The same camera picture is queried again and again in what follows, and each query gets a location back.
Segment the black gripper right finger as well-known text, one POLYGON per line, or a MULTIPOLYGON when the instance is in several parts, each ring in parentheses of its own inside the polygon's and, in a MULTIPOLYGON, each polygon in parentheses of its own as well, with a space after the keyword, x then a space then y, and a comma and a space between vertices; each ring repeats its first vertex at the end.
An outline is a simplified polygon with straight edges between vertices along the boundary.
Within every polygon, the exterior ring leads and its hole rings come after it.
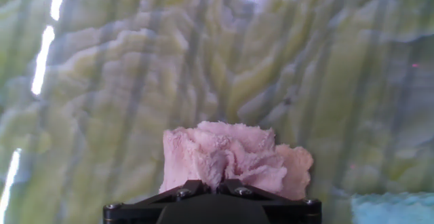
POLYGON ((289 200, 280 195, 245 185, 238 179, 227 179, 216 188, 217 194, 229 195, 254 201, 279 202, 284 204, 298 204, 299 200, 289 200))

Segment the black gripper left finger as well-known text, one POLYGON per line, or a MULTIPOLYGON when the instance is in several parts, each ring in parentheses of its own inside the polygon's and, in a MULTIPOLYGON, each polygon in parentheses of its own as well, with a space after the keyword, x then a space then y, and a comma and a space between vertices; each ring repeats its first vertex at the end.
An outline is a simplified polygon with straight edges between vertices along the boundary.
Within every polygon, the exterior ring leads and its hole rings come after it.
POLYGON ((216 200, 207 184, 200 180, 187 180, 183 185, 164 191, 138 202, 139 205, 168 205, 168 204, 191 204, 209 205, 216 200))

